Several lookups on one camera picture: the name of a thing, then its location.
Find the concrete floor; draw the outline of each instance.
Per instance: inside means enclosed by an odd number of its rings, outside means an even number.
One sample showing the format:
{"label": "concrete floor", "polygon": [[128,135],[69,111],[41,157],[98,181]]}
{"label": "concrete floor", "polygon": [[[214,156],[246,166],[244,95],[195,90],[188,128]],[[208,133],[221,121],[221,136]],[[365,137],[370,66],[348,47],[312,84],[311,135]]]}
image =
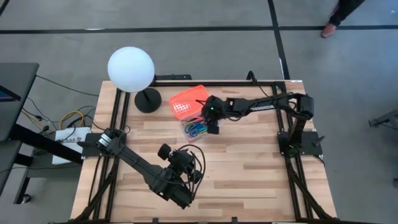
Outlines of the concrete floor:
{"label": "concrete floor", "polygon": [[[280,26],[322,26],[335,5],[274,2]],[[0,29],[271,25],[265,0],[10,0],[0,17]],[[398,25],[398,2],[367,0],[342,25]],[[291,79],[303,80],[315,99],[315,125],[326,135],[322,146],[337,214],[343,220],[396,223],[398,189],[392,178],[398,177],[398,136],[385,127],[369,128],[368,120],[398,107],[398,30],[339,30],[328,39],[319,33],[282,31],[281,36]],[[282,78],[271,30],[0,35],[0,61],[38,62],[39,75],[98,93],[108,79],[109,56],[128,45],[147,51],[159,75],[242,79],[253,70],[260,79]],[[97,100],[43,80],[29,96],[52,119]],[[25,107],[34,111],[30,102]],[[36,128],[23,117],[19,122]],[[28,193],[35,200],[13,205],[22,174],[12,171],[0,197],[0,223],[68,220],[78,179],[34,180]]]}

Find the wooden table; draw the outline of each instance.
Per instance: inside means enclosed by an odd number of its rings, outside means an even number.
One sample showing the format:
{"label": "wooden table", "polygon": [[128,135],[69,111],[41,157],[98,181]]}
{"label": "wooden table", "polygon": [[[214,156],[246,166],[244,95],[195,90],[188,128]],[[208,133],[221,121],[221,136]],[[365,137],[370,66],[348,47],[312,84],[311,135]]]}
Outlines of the wooden table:
{"label": "wooden table", "polygon": [[[285,83],[288,92],[305,92],[302,82]],[[157,87],[163,102],[151,114],[139,112],[134,105],[135,94],[131,94],[126,121],[131,127],[127,146],[150,163],[162,167],[168,165],[157,156],[161,144],[167,143],[174,149],[188,144],[168,102],[171,96],[187,88]],[[210,95],[221,99],[227,96],[247,99],[264,97],[258,86],[206,89]],[[263,89],[268,95],[272,94],[271,88],[264,86]],[[95,114],[98,126],[109,126],[115,92],[116,88],[111,82],[103,82]],[[313,128],[312,121],[307,122],[306,128]],[[284,158],[279,154],[276,138],[278,130],[276,112],[261,111],[251,113],[239,122],[223,120],[219,135],[209,134],[196,141],[194,144],[205,153],[207,168],[196,199],[185,210],[151,192],[141,175],[121,161],[111,221],[151,222],[155,217],[160,222],[230,222],[231,217],[237,217],[242,222],[294,221]],[[302,156],[302,160],[309,191],[325,211],[335,217],[323,164],[313,156]],[[84,161],[71,218],[79,215],[87,205],[96,161],[97,158]],[[305,217],[302,195],[299,189],[297,192],[301,214]],[[100,218],[104,216],[107,196],[105,193]]]}

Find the lamp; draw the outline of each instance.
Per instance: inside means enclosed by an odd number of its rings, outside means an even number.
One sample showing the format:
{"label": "lamp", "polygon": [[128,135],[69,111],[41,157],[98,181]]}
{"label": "lamp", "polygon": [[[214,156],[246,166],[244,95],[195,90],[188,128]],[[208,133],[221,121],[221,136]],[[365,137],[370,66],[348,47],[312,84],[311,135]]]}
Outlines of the lamp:
{"label": "lamp", "polygon": [[115,51],[108,62],[108,75],[120,90],[135,93],[139,111],[151,113],[162,104],[160,93],[147,88],[154,79],[155,67],[150,56],[137,47],[123,47]]}

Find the person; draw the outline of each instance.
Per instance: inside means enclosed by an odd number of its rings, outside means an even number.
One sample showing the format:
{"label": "person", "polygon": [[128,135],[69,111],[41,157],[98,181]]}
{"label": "person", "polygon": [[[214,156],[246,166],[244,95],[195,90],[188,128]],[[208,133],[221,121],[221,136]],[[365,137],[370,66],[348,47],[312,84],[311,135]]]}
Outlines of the person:
{"label": "person", "polygon": [[331,13],[329,23],[323,29],[321,36],[327,38],[331,36],[336,28],[349,16],[356,8],[358,8],[365,0],[339,0],[337,6]]}

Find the red plastic basket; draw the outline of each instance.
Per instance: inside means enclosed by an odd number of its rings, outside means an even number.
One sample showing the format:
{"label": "red plastic basket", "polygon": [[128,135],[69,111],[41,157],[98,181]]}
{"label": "red plastic basket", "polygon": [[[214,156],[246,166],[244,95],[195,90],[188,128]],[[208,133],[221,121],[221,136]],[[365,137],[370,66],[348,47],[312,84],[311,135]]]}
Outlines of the red plastic basket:
{"label": "red plastic basket", "polygon": [[196,100],[206,101],[209,94],[203,85],[198,85],[180,92],[169,99],[170,107],[177,119],[200,112],[202,104]]}

